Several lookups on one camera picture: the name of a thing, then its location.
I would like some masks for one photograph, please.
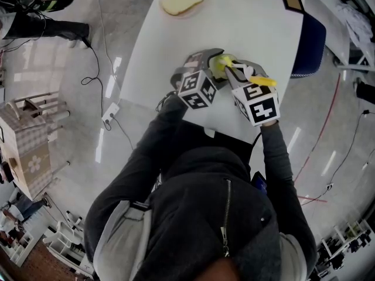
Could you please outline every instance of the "red wire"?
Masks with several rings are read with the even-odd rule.
[[[318,201],[318,202],[327,203],[326,200],[320,200],[320,199],[317,199],[317,198],[309,198],[309,197],[304,197],[304,196],[297,196],[297,197],[300,198],[300,199],[306,199],[306,200],[310,200],[310,201]]]
[[[296,177],[295,180],[294,180],[294,183],[297,182],[297,179],[298,179],[299,175],[301,174],[301,171],[302,171],[302,170],[304,169],[304,167],[306,166],[307,162],[308,162],[309,159],[310,159],[310,155],[311,155],[312,152],[315,150],[316,146],[318,145],[319,140],[320,140],[321,137],[322,137],[323,131],[324,131],[325,127],[326,127],[326,124],[327,124],[327,121],[328,121],[329,115],[330,115],[330,113],[331,113],[331,111],[332,111],[333,104],[335,103],[335,99],[336,99],[336,96],[337,96],[337,93],[338,93],[339,84],[340,84],[340,76],[341,76],[341,74],[339,74],[339,78],[337,79],[335,93],[333,94],[332,102],[331,102],[331,104],[330,104],[329,111],[328,111],[328,114],[327,114],[326,120],[324,121],[324,124],[323,124],[322,130],[321,130],[321,132],[320,132],[320,134],[319,134],[319,136],[318,136],[318,139],[316,140],[316,143],[315,143],[314,147],[313,147],[312,150],[310,151],[309,156],[307,157],[307,159],[306,159],[304,165],[303,165],[303,166],[301,167],[301,169],[299,170],[299,172],[298,172],[298,174],[297,174],[297,177]]]

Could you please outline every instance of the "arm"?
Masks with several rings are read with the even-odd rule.
[[[7,217],[7,218],[10,218],[13,222],[17,222],[17,218],[15,218],[13,216],[13,214],[11,214],[8,210],[3,210],[2,213],[4,213],[4,215]]]
[[[1,237],[4,241],[8,242],[8,236],[6,235],[6,233],[5,233],[4,231],[0,231],[0,237]]]
[[[277,213],[280,232],[293,235],[307,262],[308,276],[316,263],[316,245],[299,203],[292,169],[278,122],[261,127],[267,193]]]
[[[122,200],[144,202],[160,172],[165,146],[180,124],[187,107],[177,95],[169,97],[149,124],[128,163],[115,180],[96,198],[87,214],[85,247],[90,261],[110,215]]]

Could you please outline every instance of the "yellow object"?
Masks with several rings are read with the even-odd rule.
[[[277,82],[270,78],[265,78],[262,76],[251,76],[250,80],[251,83],[255,83],[258,85],[265,85],[267,87],[275,87],[277,85]]]
[[[178,16],[180,13],[186,12],[202,1],[203,0],[162,0],[161,5],[168,14]]]
[[[236,57],[232,54],[221,54],[210,59],[209,67],[215,78],[228,79],[224,69],[226,66],[232,67],[232,61]]]

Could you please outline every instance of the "desk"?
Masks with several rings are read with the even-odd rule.
[[[225,53],[260,64],[277,80],[281,102],[294,65],[303,15],[287,11],[282,0],[204,0],[185,18],[165,13],[154,0],[134,46],[120,97],[154,109],[175,68],[191,53],[222,48]],[[209,108],[188,110],[186,121],[245,142],[250,123],[234,105],[226,85]]]

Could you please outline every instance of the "hand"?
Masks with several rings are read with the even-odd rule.
[[[277,123],[277,120],[276,120],[276,119],[273,119],[272,121],[269,121],[269,122],[263,123],[263,124],[262,124],[262,127],[269,127],[269,126],[275,125],[276,123]]]

